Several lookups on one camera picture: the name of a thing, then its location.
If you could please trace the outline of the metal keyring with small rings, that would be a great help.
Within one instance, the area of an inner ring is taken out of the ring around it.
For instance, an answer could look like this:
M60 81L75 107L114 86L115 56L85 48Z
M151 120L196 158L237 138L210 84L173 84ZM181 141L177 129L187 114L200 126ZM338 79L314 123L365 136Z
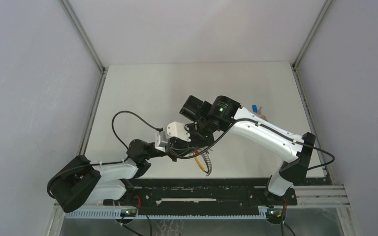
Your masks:
M197 163L198 167L205 175L208 177L212 173L212 162L209 157L209 152L205 152L197 157L194 158L195 162Z

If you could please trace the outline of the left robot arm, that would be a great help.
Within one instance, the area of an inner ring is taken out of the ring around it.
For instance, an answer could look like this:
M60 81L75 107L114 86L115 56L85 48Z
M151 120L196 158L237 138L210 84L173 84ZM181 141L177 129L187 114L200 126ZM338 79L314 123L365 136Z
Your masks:
M48 195L55 199L65 213L73 212L86 204L118 201L122 205L137 203L131 179L143 176L151 167L149 160L167 156L177 161L154 143L135 139L130 142L127 157L116 162L91 163L78 155L55 174L47 183Z

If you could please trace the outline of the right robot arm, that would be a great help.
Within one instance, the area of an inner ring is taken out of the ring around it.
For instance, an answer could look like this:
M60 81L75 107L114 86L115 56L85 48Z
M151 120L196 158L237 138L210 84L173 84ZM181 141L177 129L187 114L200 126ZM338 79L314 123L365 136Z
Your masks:
M223 95L218 96L212 104L191 95L180 114L191 120L184 129L190 136L185 140L190 147L207 149L213 146L217 143L213 134L221 131L223 134L234 133L248 138L282 159L281 166L270 177L264 192L268 203L278 204L292 185L306 178L315 144L315 135L312 133L290 133Z

